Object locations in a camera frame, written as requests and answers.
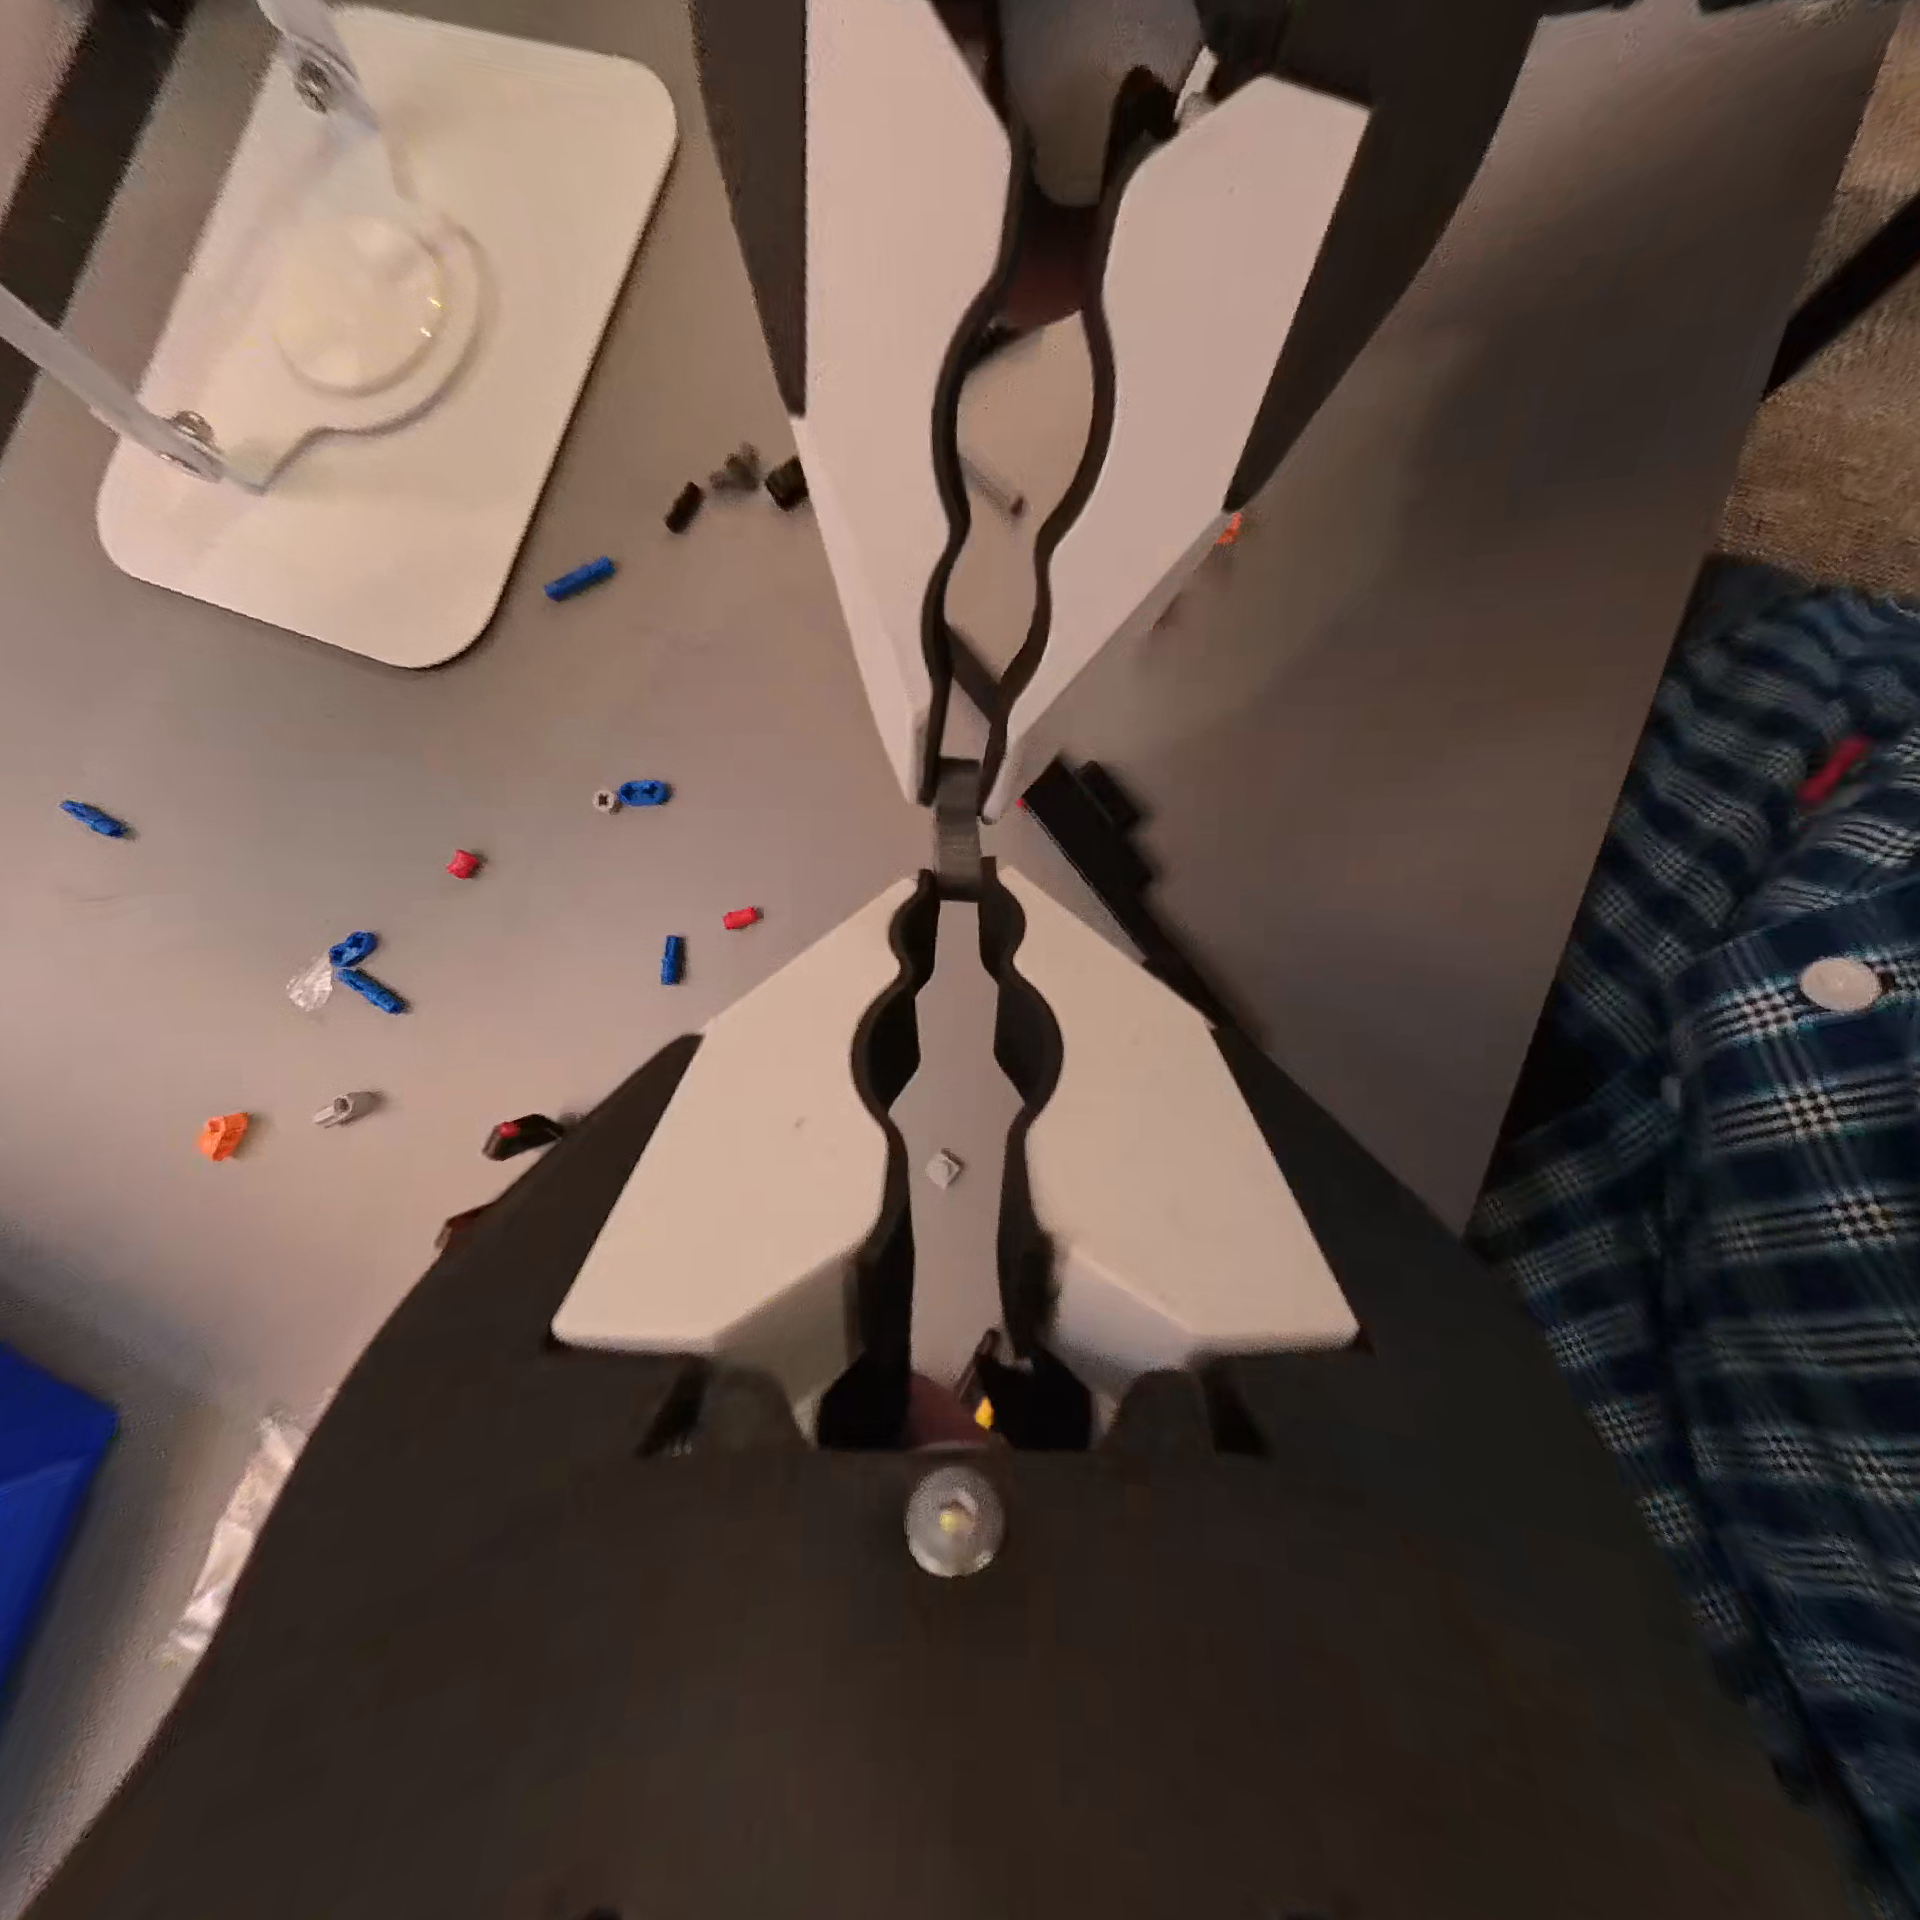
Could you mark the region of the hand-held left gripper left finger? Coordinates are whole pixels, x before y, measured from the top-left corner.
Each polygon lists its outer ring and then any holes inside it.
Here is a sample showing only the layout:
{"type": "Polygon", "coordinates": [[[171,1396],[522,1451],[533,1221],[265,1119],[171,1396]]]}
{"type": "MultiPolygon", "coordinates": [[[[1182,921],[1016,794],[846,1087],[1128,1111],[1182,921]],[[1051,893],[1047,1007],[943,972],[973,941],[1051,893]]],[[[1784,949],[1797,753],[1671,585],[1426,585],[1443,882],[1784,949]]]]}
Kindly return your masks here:
{"type": "Polygon", "coordinates": [[[776,1379],[820,1445],[899,1445],[912,1221],[891,1116],[921,1069],[936,877],[891,882],[709,1020],[549,1331],[776,1379]]]}

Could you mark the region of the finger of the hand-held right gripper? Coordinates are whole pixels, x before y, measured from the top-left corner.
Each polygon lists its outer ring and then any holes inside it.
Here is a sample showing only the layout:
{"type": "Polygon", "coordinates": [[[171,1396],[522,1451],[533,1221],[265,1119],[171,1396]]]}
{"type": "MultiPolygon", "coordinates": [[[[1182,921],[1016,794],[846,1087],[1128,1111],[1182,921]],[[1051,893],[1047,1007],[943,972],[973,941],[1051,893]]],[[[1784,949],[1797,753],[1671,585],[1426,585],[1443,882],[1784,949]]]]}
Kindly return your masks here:
{"type": "Polygon", "coordinates": [[[881,754],[934,805],[941,593],[969,526],[962,354],[1011,253],[1002,4],[802,11],[805,379],[795,450],[881,754]]]}
{"type": "Polygon", "coordinates": [[[1035,535],[1035,604],[998,680],[984,819],[1056,753],[1058,707],[1091,663],[1146,633],[1211,552],[1366,129],[1362,103],[1252,77],[1117,183],[1082,306],[1089,434],[1035,535]]]}

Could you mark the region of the clear acrylic magnifier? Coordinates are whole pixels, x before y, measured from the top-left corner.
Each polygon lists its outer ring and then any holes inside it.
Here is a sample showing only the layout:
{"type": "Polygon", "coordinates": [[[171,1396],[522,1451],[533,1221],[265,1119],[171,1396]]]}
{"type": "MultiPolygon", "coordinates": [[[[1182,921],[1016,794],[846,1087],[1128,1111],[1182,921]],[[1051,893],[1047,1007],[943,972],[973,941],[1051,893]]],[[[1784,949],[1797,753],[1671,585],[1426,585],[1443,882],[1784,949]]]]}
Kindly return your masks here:
{"type": "Polygon", "coordinates": [[[148,406],[3,290],[4,341],[133,445],[209,485],[266,493],[323,439],[427,412],[483,325],[475,242],[424,205],[331,4],[257,4],[275,72],[178,283],[151,371],[188,406],[148,406]]]}

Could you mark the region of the black lego beam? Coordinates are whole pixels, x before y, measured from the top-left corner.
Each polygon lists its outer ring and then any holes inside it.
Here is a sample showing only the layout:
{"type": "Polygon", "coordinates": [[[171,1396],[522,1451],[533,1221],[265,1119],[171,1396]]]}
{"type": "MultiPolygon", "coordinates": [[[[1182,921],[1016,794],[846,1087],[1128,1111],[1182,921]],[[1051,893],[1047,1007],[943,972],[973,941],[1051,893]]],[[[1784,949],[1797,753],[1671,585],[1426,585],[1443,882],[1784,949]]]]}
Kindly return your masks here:
{"type": "MultiPolygon", "coordinates": [[[[947,628],[947,693],[959,689],[981,718],[990,718],[998,698],[998,681],[973,648],[973,641],[956,628],[947,628]]],[[[925,792],[934,819],[941,818],[941,781],[956,772],[956,801],[969,801],[978,776],[969,759],[954,759],[936,753],[928,735],[925,748],[925,792]]],[[[1041,772],[1032,772],[1016,797],[1016,806],[1065,859],[1087,893],[1099,902],[1107,919],[1137,946],[1141,964],[1151,977],[1200,1011],[1215,1026],[1235,1021],[1229,1004],[1209,984],[1207,972],[1177,938],[1177,930],[1155,908],[1148,893],[1156,885],[1155,863],[1138,851],[1137,834],[1146,823],[1141,805],[1122,783],[1096,759],[1069,759],[1052,754],[1041,772]]]]}

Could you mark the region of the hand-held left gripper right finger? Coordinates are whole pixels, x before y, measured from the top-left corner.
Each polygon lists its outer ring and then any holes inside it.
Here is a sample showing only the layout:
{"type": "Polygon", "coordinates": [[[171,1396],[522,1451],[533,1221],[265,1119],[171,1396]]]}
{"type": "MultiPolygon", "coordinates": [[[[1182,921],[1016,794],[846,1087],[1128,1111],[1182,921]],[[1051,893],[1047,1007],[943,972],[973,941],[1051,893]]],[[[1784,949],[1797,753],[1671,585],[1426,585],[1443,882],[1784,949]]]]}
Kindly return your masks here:
{"type": "Polygon", "coordinates": [[[1016,1093],[995,1228],[1013,1348],[1089,1387],[1348,1348],[1359,1317],[1211,1021],[995,860],[978,946],[1016,1093]]]}

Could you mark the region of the white stand base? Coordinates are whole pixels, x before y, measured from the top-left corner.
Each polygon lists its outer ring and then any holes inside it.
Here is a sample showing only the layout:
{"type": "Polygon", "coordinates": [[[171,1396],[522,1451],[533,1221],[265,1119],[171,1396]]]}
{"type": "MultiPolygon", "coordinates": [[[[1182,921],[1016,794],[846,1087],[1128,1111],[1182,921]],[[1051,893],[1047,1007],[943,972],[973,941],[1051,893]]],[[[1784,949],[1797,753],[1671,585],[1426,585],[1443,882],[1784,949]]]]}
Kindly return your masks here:
{"type": "MultiPolygon", "coordinates": [[[[629,57],[370,4],[335,18],[414,191],[475,242],[475,344],[427,412],[315,441],[266,493],[118,443],[95,531],[134,580],[436,667],[498,606],[674,159],[677,108],[629,57]]],[[[188,397],[151,371],[156,348],[138,397],[171,414],[188,397]]]]}

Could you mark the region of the clear plastic bag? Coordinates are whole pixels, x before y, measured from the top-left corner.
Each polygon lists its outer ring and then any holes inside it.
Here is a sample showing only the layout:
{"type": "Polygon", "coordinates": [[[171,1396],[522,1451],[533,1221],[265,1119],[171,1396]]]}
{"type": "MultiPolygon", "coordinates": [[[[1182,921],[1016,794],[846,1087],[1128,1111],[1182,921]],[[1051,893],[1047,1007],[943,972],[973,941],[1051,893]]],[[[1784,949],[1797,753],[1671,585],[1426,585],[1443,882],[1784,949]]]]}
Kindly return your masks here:
{"type": "Polygon", "coordinates": [[[156,1665],[188,1670],[221,1628],[231,1596],[249,1567],[253,1547],[286,1491],[310,1431],[327,1418],[338,1387],[296,1410],[270,1408],[257,1425],[245,1462],[209,1528],[196,1580],[181,1613],[159,1644],[156,1665]]]}

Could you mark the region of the person's blue plaid shirt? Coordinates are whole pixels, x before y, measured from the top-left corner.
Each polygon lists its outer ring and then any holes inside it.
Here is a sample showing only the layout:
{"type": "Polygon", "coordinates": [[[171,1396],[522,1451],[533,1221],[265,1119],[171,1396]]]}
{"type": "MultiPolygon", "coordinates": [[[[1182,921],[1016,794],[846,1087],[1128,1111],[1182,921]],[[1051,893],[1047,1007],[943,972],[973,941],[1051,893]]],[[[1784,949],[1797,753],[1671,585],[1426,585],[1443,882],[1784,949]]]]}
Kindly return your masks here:
{"type": "Polygon", "coordinates": [[[1914,601],[1705,566],[1466,1237],[1863,1911],[1914,1914],[1914,601]]]}

